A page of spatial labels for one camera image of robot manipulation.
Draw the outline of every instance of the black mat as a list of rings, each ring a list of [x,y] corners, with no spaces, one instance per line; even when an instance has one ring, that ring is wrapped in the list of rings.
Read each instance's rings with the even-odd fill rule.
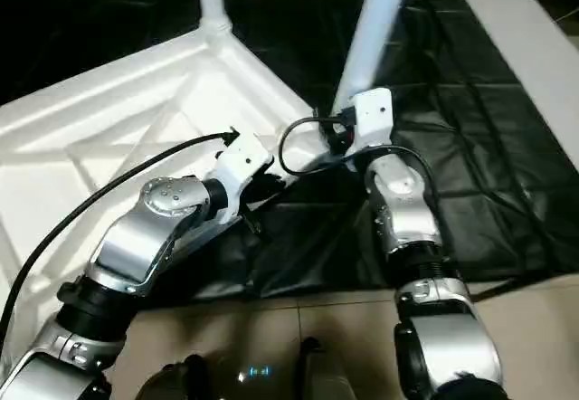
[[[196,27],[196,0],[0,0],[0,101]],[[227,0],[235,33],[326,112],[362,0]],[[579,176],[463,0],[406,0],[376,79],[421,152],[467,280],[579,268]],[[264,206],[159,282],[155,304],[387,286],[363,187],[338,170]]]

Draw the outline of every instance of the black wire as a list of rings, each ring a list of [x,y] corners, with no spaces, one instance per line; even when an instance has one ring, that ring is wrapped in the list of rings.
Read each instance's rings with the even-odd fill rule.
[[[331,123],[331,124],[344,125],[344,122],[342,121],[342,119],[340,119],[338,117],[306,117],[306,118],[298,119],[297,121],[294,121],[291,124],[289,124],[289,126],[283,132],[283,135],[281,135],[280,146],[278,148],[278,157],[280,158],[281,169],[286,171],[291,176],[309,176],[310,174],[316,174],[318,172],[326,171],[329,169],[329,168],[323,167],[323,168],[310,169],[308,171],[294,171],[293,169],[289,169],[286,166],[286,162],[283,159],[283,146],[286,143],[286,138],[290,135],[290,133],[293,131],[293,129],[295,129],[297,126],[301,126],[302,124],[306,124],[308,122],[321,122],[321,123],[327,122],[327,123]]]
[[[384,152],[383,156],[388,155],[388,154],[395,154],[395,153],[403,153],[403,154],[413,156],[420,163],[422,171],[424,173],[424,177],[426,178],[428,191],[430,192],[430,196],[432,199],[432,209],[434,210],[434,213],[439,221],[439,224],[441,225],[441,232],[443,234],[445,234],[443,236],[443,240],[446,242],[445,244],[451,244],[451,239],[449,238],[449,235],[448,235],[448,225],[446,224],[446,220],[444,219],[444,216],[442,216],[442,213],[441,213],[441,206],[440,206],[441,197],[440,197],[440,193],[438,191],[438,187],[436,186],[436,183],[434,181],[434,173],[432,172],[430,165],[428,164],[426,159],[424,159],[424,157],[422,157],[418,152],[414,151],[413,149],[410,149],[407,147],[402,147],[400,145],[380,145],[377,147],[367,147],[367,148],[361,149],[361,150],[357,151],[356,153],[350,154],[349,156],[341,157],[333,162],[322,165],[320,167],[315,167],[313,169],[309,169],[309,170],[305,170],[305,171],[294,171],[293,169],[289,169],[283,160],[283,146],[284,146],[286,138],[288,137],[290,132],[294,128],[296,128],[297,126],[299,126],[301,124],[305,124],[307,122],[322,122],[322,123],[328,122],[328,123],[332,123],[332,124],[341,124],[343,126],[346,126],[345,121],[339,117],[334,117],[334,118],[307,117],[307,118],[302,118],[302,119],[298,119],[297,121],[294,121],[292,124],[290,124],[286,128],[283,135],[281,135],[280,146],[279,146],[279,150],[278,150],[278,157],[280,159],[280,166],[284,171],[286,171],[291,176],[308,176],[311,174],[317,174],[318,172],[328,171],[329,169],[333,169],[335,167],[341,167],[342,165],[344,165],[345,163],[347,163],[348,161],[350,161],[356,157],[360,157],[360,156],[363,156],[365,154],[372,154],[372,153],[376,153],[376,152]]]
[[[160,162],[164,158],[169,156],[173,156],[175,153],[179,151],[192,147],[193,145],[201,144],[208,140],[214,139],[223,139],[227,144],[229,141],[233,141],[237,137],[236,133],[214,133],[212,135],[205,135],[199,138],[190,139],[186,142],[183,142],[179,145],[175,145],[174,147],[163,151],[160,154],[150,158],[149,160],[133,167],[129,171],[127,171],[122,176],[118,176],[111,182],[109,182],[106,186],[102,187],[94,194],[89,196],[82,204],[76,207],[72,212],[69,213],[64,219],[62,219],[47,235],[43,238],[43,240],[36,246],[33,252],[30,254],[22,269],[16,275],[14,279],[14,283],[8,293],[8,298],[6,299],[6,304],[4,306],[4,311],[2,312],[2,318],[0,319],[0,356],[2,355],[2,350],[4,349],[4,344],[6,341],[6,335],[8,333],[8,328],[10,326],[10,318],[12,317],[12,313],[14,312],[14,306],[16,305],[16,300],[18,299],[18,294],[20,293],[20,289],[24,285],[24,281],[26,277],[30,273],[30,270],[36,263],[36,261],[40,258],[43,254],[43,251],[48,247],[49,244],[62,232],[64,229],[71,224],[77,217],[79,217],[85,210],[87,210],[91,205],[96,203],[99,199],[101,199],[104,195],[108,192],[113,190],[115,187],[123,184],[125,181],[129,180],[136,174],[139,174],[143,170],[147,169],[148,167],[154,165],[157,162]]]
[[[321,165],[320,167],[315,167],[313,169],[308,169],[305,171],[295,171],[293,169],[289,169],[287,167],[284,159],[283,159],[283,146],[285,144],[286,138],[288,137],[288,135],[291,133],[291,131],[294,128],[296,128],[297,126],[300,126],[301,124],[305,124],[308,122],[322,122],[322,123],[328,122],[328,123],[332,123],[332,124],[344,125],[344,121],[339,117],[330,117],[330,118],[307,117],[307,118],[298,119],[297,121],[294,121],[293,123],[291,123],[286,128],[286,130],[283,132],[283,135],[281,135],[280,146],[278,149],[278,157],[280,158],[281,169],[286,171],[291,176],[309,176],[311,174],[317,174],[318,172],[328,171],[329,169],[333,169],[335,167],[341,167],[346,162],[348,162],[356,157],[368,154],[368,153],[375,153],[375,152],[380,152],[380,151],[384,151],[385,155],[393,154],[393,153],[397,153],[397,152],[398,153],[404,153],[404,154],[409,154],[409,155],[413,156],[414,158],[416,158],[416,160],[418,160],[420,162],[422,170],[426,176],[428,186],[429,186],[430,191],[431,191],[432,198],[433,198],[433,200],[438,201],[438,198],[439,198],[438,190],[436,188],[436,185],[434,184],[434,175],[432,173],[431,167],[428,164],[428,162],[426,162],[424,157],[422,157],[420,154],[418,154],[413,149],[409,149],[407,147],[402,147],[400,145],[380,145],[377,147],[367,147],[367,148],[364,148],[364,149],[357,151],[356,153],[350,154],[349,156],[343,156],[343,157],[341,157],[333,162],[330,162],[328,164]]]

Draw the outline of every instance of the tiled floor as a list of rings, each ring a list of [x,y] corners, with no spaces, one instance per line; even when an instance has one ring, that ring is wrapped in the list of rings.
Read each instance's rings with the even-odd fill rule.
[[[577,397],[578,302],[579,277],[572,276],[479,305],[511,398]],[[339,357],[359,400],[403,399],[392,335],[396,322],[392,293],[386,291],[150,312],[131,326],[109,380],[115,400],[132,400],[164,364],[197,352],[210,358],[221,398],[290,399],[300,339],[315,336]],[[245,368],[266,365],[272,371],[267,382],[236,381]]]

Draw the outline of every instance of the black fabric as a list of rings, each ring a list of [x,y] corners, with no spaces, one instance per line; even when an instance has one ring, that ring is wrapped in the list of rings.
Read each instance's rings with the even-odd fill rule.
[[[197,0],[0,0],[0,102],[198,24]],[[234,32],[327,113],[362,0],[226,0]],[[448,248],[470,281],[579,268],[579,177],[464,0],[405,0],[376,85],[395,143],[433,168]],[[301,179],[158,283],[154,305],[383,288],[364,188]]]

